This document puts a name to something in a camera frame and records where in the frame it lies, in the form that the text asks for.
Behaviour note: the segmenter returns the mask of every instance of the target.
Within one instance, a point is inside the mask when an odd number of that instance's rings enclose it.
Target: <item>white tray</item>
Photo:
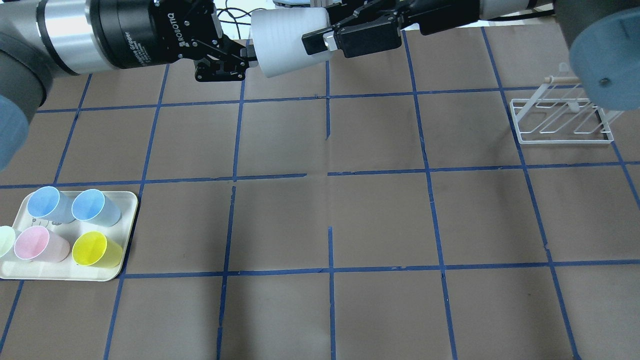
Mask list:
[[[62,192],[75,199],[80,192]],[[22,201],[18,215],[13,222],[13,228],[24,231],[30,226],[42,225],[54,233],[67,239],[73,247],[76,239],[80,235],[89,231],[100,231],[109,239],[117,242],[124,250],[120,264],[114,268],[94,268],[91,266],[80,266],[74,262],[71,253],[66,259],[59,263],[43,263],[39,261],[1,261],[0,278],[20,279],[20,280],[75,280],[75,281],[108,281],[116,277],[122,269],[133,220],[136,217],[138,208],[138,197],[131,192],[104,192],[104,195],[111,199],[122,211],[122,218],[112,227],[104,227],[74,220],[70,224],[51,223],[47,220],[33,218],[27,212],[27,201],[33,195],[30,193]]]

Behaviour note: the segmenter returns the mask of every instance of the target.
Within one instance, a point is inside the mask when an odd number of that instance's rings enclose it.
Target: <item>plastic cup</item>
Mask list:
[[[69,241],[44,226],[32,226],[18,235],[13,246],[21,260],[59,263],[69,255]]]
[[[80,221],[106,227],[114,226],[122,214],[113,201],[96,189],[81,192],[74,200],[71,212]]]
[[[20,231],[10,226],[0,226],[0,260],[18,261],[20,260],[13,252],[13,244]]]
[[[120,264],[122,247],[99,231],[90,231],[76,240],[71,256],[78,265],[113,268]]]
[[[74,221],[71,199],[53,186],[39,188],[29,199],[27,211],[32,217],[68,224]]]

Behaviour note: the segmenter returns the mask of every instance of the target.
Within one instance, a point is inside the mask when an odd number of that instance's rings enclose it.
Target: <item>robotiq logo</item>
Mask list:
[[[169,18],[169,22],[171,23],[171,27],[173,28],[173,32],[175,33],[175,37],[177,37],[178,41],[180,42],[180,43],[178,43],[178,45],[184,46],[184,47],[189,47],[189,44],[187,44],[184,41],[184,37],[182,37],[182,31],[180,30],[180,26],[178,26],[178,21],[175,20],[175,14],[174,13],[168,13],[167,17]]]

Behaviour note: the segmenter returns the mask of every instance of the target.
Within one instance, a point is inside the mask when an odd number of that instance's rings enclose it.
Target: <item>blue cup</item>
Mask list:
[[[105,227],[114,226],[122,214],[111,199],[96,189],[81,192],[74,200],[71,212],[80,221]]]
[[[27,211],[32,217],[62,224],[74,221],[71,199],[53,186],[39,188],[29,198]]]

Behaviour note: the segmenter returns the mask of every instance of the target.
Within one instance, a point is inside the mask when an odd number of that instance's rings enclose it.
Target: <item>silver metal ring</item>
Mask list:
[[[49,0],[44,10],[51,44],[62,61],[78,74],[116,69],[103,55],[93,34],[89,2]]]

